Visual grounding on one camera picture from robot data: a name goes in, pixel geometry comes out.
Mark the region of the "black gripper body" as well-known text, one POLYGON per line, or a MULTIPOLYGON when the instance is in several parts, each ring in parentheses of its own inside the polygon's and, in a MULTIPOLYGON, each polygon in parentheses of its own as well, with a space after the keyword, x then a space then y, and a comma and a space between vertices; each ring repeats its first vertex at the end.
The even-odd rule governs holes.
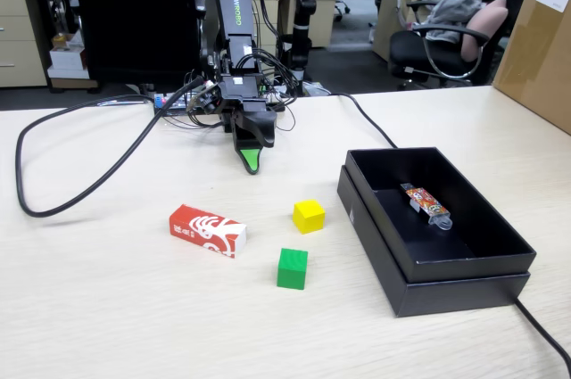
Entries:
POLYGON ((240 117, 243 111, 268 111, 268 107, 264 100, 224 100, 221 105, 221 120, 226 133, 232 131, 232 121, 240 127, 240 117))

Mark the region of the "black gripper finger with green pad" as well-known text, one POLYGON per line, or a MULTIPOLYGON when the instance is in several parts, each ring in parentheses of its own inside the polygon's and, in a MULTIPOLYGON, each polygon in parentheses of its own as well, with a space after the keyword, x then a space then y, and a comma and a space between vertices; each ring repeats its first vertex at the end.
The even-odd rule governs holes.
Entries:
POLYGON ((261 147, 271 148, 275 143, 276 121, 275 111, 243 111, 240 128, 247 140, 261 147))
POLYGON ((232 135, 235 151, 242 161, 245 170, 255 175, 260 169, 262 144, 251 132, 232 124, 232 135))

